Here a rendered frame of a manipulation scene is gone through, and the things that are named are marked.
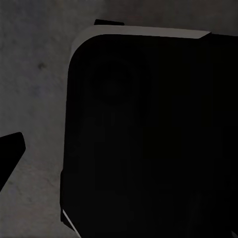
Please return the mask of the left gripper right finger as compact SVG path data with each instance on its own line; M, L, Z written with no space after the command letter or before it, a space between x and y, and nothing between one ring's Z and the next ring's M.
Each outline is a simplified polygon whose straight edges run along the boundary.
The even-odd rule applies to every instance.
M238 172L238 134L227 132L222 149Z

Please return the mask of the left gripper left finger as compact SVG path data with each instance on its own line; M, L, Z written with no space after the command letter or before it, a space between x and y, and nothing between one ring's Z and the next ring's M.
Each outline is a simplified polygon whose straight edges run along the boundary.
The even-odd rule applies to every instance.
M23 134L0 137L0 191L26 150Z

